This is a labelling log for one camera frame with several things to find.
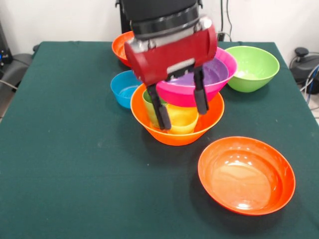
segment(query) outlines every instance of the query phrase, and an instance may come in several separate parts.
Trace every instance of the cable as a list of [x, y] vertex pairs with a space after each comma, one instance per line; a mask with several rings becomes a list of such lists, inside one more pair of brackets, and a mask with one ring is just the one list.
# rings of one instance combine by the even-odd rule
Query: cable
[[314, 78], [316, 77], [317, 72], [318, 72], [318, 68], [316, 68], [315, 72], [313, 73], [313, 81], [311, 82], [311, 85], [310, 85], [310, 90], [309, 90], [309, 94], [308, 94], [307, 104], [309, 104], [309, 101], [310, 101], [311, 92], [313, 91], [313, 86], [314, 86]]
[[14, 58], [13, 60], [14, 60], [14, 61], [17, 61], [17, 62], [20, 62], [20, 63], [22, 63], [22, 64], [24, 64], [24, 65], [26, 65], [26, 66], [30, 66], [29, 64], [27, 64], [27, 63], [25, 63], [25, 62], [23, 62], [23, 61], [20, 61], [20, 60], [18, 60], [18, 59], [16, 59], [16, 58]]
[[[309, 55], [309, 54], [317, 55], [317, 54], [319, 54], [319, 52], [311, 51], [311, 52], [308, 53], [308, 55]], [[289, 70], [291, 70], [291, 66], [292, 66], [292, 64], [296, 61], [297, 58], [298, 58], [298, 56], [295, 56], [295, 57], [291, 60], [291, 62], [290, 62], [290, 64], [289, 64]]]
[[230, 38], [230, 36], [231, 36], [231, 30], [233, 29], [233, 25], [231, 24], [231, 21], [230, 21], [230, 18], [229, 18], [228, 2], [229, 2], [229, 0], [227, 0], [227, 2], [226, 2], [226, 12], [227, 12], [228, 22], [229, 22], [229, 25], [230, 25], [230, 30], [229, 30], [229, 38]]
[[5, 81], [3, 81], [3, 80], [0, 80], [0, 83], [5, 84], [5, 85], [7, 85], [7, 86], [10, 86], [11, 88], [13, 88], [13, 89], [15, 89], [15, 90], [17, 90], [17, 89], [18, 89], [18, 88], [17, 88], [17, 87], [15, 87], [14, 85], [11, 85], [10, 83], [5, 82]]
[[309, 74], [308, 77], [307, 77], [305, 86], [300, 89], [301, 92], [302, 92], [303, 90], [305, 90], [305, 94], [304, 94], [305, 97], [306, 97], [306, 94], [307, 94], [307, 87], [308, 87], [308, 85], [310, 85], [310, 84], [313, 82], [313, 80], [314, 80], [314, 79], [312, 78], [312, 74], [314, 73], [314, 71], [315, 71], [318, 67], [319, 67], [319, 64], [316, 65], [316, 66], [313, 68], [313, 70], [310, 72], [310, 74]]
[[220, 11], [221, 11], [221, 30], [224, 30], [224, 9], [223, 9], [223, 0], [220, 0]]
[[291, 62], [290, 62], [290, 64], [289, 64], [289, 70], [291, 70], [291, 66], [292, 66], [292, 64], [295, 62], [295, 60], [298, 58], [298, 56], [295, 56], [292, 60], [291, 60]]
[[309, 74], [309, 76], [308, 76], [308, 78], [307, 78], [307, 80], [306, 80], [305, 93], [304, 93], [304, 96], [305, 96], [305, 97], [307, 96], [307, 87], [308, 87], [308, 85], [310, 85], [310, 84], [314, 81], [314, 78], [315, 78], [315, 76], [316, 76], [316, 74], [317, 74], [317, 72], [318, 72], [318, 68], [319, 68], [319, 64], [316, 65], [316, 67], [314, 67], [314, 69], [310, 72], [310, 74]]
[[312, 109], [310, 109], [311, 111], [314, 111], [314, 110], [316, 110], [316, 109], [319, 109], [319, 106], [318, 107], [315, 107], [315, 108], [312, 108]]
[[227, 32], [219, 31], [218, 33], [216, 33], [216, 35], [218, 36], [219, 33], [223, 33], [223, 34], [227, 35], [229, 37], [229, 41], [232, 42], [231, 36]]

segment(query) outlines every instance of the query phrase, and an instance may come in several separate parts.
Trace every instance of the bowl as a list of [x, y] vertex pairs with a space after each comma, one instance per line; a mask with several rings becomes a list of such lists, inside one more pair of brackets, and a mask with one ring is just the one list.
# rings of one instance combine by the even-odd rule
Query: bowl
[[210, 144], [199, 158], [198, 175], [216, 202], [250, 216], [283, 208], [296, 188], [289, 162], [268, 144], [246, 137]]
[[124, 43], [128, 40], [131, 40], [134, 37], [132, 31], [125, 32], [119, 35], [112, 43], [112, 50], [117, 58], [126, 66], [131, 67], [129, 61], [126, 58]]
[[276, 57], [268, 51], [252, 46], [235, 46], [226, 49], [235, 57], [238, 70], [228, 82], [234, 90], [253, 92], [268, 82], [278, 73], [280, 65]]
[[[223, 63], [228, 71], [228, 77], [225, 79], [222, 78], [222, 76], [225, 76], [225, 68], [220, 66], [220, 62]], [[205, 90], [207, 94], [207, 100], [210, 101], [227, 84], [229, 79], [234, 76], [237, 70], [237, 63], [232, 55], [218, 47], [215, 58], [209, 62], [206, 62], [203, 66], [203, 69], [204, 82], [206, 82]], [[187, 77], [191, 79], [193, 74], [190, 73]], [[158, 94], [169, 104], [180, 107], [196, 107], [194, 89], [194, 85], [178, 85], [174, 84], [174, 82], [170, 83], [162, 81], [157, 84]]]
[[194, 132], [199, 117], [196, 107], [185, 108], [167, 104], [166, 108], [171, 122], [171, 129], [168, 133], [189, 134]]
[[[146, 90], [143, 93], [143, 102], [146, 107], [146, 112], [149, 117], [149, 120], [152, 122], [154, 127], [159, 128], [160, 127], [159, 121], [158, 121], [158, 118], [156, 117], [154, 106], [151, 101], [151, 97]], [[160, 98], [160, 102], [166, 105], [166, 102], [162, 98]]]
[[[210, 62], [205, 63], [203, 65], [203, 69], [205, 73], [204, 85], [206, 86], [221, 82], [228, 78], [227, 67], [217, 58], [214, 58]], [[182, 77], [172, 79], [167, 82], [167, 84], [194, 87], [194, 73], [189, 73]]]
[[112, 79], [111, 90], [117, 102], [130, 109], [132, 94], [141, 84], [141, 81], [136, 78], [132, 71], [125, 71]]
[[200, 116], [193, 133], [189, 134], [171, 134], [153, 127], [147, 116], [146, 108], [143, 105], [143, 92], [145, 85], [140, 85], [133, 93], [131, 99], [131, 111], [135, 119], [159, 142], [181, 146], [193, 143], [205, 132], [216, 125], [224, 114], [224, 100], [220, 94], [217, 94], [208, 104], [210, 110], [207, 114]]

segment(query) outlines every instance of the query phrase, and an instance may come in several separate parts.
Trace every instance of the green bowl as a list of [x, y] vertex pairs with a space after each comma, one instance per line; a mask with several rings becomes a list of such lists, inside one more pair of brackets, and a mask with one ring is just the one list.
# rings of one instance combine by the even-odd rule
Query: green bowl
[[237, 61], [235, 76], [228, 85], [240, 92], [253, 92], [268, 82], [278, 73], [279, 62], [272, 54], [252, 46], [235, 46], [226, 49]]

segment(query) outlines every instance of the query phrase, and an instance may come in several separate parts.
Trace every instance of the black device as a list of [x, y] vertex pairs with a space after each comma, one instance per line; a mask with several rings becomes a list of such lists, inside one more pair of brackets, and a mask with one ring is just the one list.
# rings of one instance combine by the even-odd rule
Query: black device
[[7, 104], [12, 97], [12, 91], [15, 91], [8, 84], [17, 87], [31, 62], [30, 54], [11, 54], [0, 22], [0, 109], [3, 109], [2, 105]]
[[4, 65], [10, 64], [12, 60], [12, 54], [0, 23], [0, 79], [4, 75]]
[[[312, 53], [304, 47], [298, 47], [295, 49], [295, 54], [295, 58], [290, 63], [290, 70], [296, 83], [304, 86], [309, 74], [319, 65], [319, 53]], [[315, 75], [312, 87], [311, 85], [307, 87], [307, 93], [319, 93], [319, 74]]]

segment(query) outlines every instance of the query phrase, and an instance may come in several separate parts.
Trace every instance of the table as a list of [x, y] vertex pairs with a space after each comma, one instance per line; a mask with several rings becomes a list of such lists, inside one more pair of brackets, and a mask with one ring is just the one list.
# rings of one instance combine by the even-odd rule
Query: table
[[[225, 87], [225, 114], [195, 143], [151, 137], [120, 107], [110, 81], [124, 70], [109, 42], [45, 42], [0, 124], [2, 239], [319, 238], [319, 128], [274, 43], [281, 68], [262, 89]], [[262, 217], [214, 202], [197, 176], [214, 140], [242, 135], [279, 150], [296, 193]]]

